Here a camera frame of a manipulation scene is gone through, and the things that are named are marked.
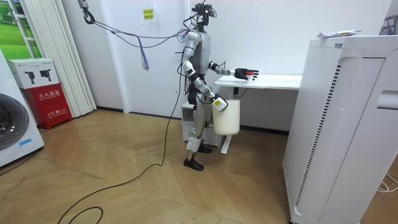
washing machine door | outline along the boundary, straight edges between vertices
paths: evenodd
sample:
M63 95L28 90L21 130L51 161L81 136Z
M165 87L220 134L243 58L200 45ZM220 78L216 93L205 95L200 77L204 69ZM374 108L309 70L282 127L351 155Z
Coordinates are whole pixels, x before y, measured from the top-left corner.
M17 142L29 126L24 105L10 96L0 94L0 150Z

tabletop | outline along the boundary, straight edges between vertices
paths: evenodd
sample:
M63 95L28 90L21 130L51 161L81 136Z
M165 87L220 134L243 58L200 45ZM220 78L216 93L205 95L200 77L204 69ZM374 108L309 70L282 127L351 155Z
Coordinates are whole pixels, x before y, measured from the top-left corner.
M246 84L245 80L233 76L222 76L214 82L219 86L243 87L243 88L269 88L281 90L298 90L301 83L301 75L258 75L253 83Z

desk leg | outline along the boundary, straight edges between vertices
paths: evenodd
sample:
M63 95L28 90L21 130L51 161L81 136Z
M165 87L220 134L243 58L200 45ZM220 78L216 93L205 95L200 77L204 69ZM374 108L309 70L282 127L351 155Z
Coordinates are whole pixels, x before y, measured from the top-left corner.
M229 144L231 143L232 136L226 136L223 147L221 148L221 153L226 154L228 152Z
M228 88L228 99L227 100L233 100L234 98L234 88L233 87L227 87ZM223 147L221 148L221 153L226 154L228 152L229 144L231 144L232 136L226 136Z

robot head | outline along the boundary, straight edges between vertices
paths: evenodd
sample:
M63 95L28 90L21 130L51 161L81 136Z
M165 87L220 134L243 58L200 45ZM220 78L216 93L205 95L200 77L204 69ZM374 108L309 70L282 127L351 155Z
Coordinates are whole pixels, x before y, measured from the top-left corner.
M197 21L197 27L207 26L209 24L209 17L217 18L217 12L213 9L211 4L205 4L204 0L202 3L198 3L192 8L192 11L198 14L198 17L202 16L202 21Z

white bucket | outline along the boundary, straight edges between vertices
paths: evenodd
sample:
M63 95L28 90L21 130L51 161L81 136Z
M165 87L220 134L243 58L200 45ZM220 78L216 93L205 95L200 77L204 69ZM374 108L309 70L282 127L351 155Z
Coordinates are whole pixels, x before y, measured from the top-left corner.
M218 135L234 135L239 133L241 119L241 101L227 100L228 106L223 111L213 108L214 132Z

